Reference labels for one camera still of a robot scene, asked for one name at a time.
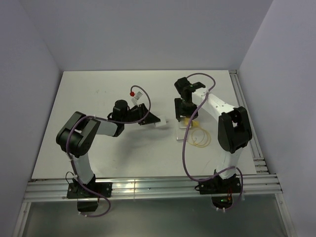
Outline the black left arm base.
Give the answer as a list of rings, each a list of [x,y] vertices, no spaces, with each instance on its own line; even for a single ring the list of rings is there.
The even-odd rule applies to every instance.
[[[109,198],[112,193],[112,182],[97,182],[86,188],[79,183],[70,183],[67,191],[67,199],[99,198],[102,195]]]

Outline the white cube socket adapter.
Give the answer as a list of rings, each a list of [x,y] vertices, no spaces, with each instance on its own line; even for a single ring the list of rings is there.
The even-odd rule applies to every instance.
[[[185,117],[180,117],[180,120],[179,120],[179,123],[178,123],[178,127],[182,128],[182,129],[186,129],[188,125],[189,125],[189,127],[191,127],[191,124],[185,125],[184,118]]]

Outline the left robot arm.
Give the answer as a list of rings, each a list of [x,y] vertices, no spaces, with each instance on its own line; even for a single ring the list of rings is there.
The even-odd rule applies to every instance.
[[[75,112],[56,136],[56,143],[70,158],[74,170],[74,187],[84,196],[101,193],[95,182],[88,151],[96,135],[118,137],[126,124],[156,124],[161,119],[152,114],[145,104],[130,108],[125,100],[117,100],[107,118],[87,116]]]

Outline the white USB charger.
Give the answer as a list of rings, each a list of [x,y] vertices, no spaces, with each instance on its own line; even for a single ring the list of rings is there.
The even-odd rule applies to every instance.
[[[165,116],[159,116],[158,118],[159,121],[155,123],[156,128],[167,125],[168,121]]]
[[[187,138],[185,136],[186,130],[182,128],[176,129],[176,140],[177,141],[187,141]]]

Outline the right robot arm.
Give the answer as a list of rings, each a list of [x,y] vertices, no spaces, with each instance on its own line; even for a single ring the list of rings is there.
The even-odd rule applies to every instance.
[[[194,73],[180,78],[174,83],[180,95],[179,98],[174,99],[176,119],[178,121],[183,118],[189,119],[182,146],[183,168],[190,179],[197,181],[187,170],[185,149],[190,126],[193,120],[198,117],[199,110],[203,109],[217,121],[217,139],[222,151],[220,163],[215,169],[215,173],[209,178],[202,179],[202,181],[206,182],[218,176],[213,182],[214,188],[223,193],[231,186],[230,179],[236,174],[237,163],[242,150],[253,136],[248,112],[245,107],[234,107],[212,94],[211,90],[216,85],[212,76],[209,76],[213,81],[210,88],[201,82],[190,83],[188,78],[192,76],[207,76],[207,74]]]

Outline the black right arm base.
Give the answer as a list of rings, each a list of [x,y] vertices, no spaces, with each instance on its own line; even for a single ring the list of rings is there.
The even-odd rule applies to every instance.
[[[236,176],[229,179],[222,179],[216,176],[208,181],[198,182],[198,185],[195,186],[195,190],[200,195],[240,193],[241,188],[240,179]]]

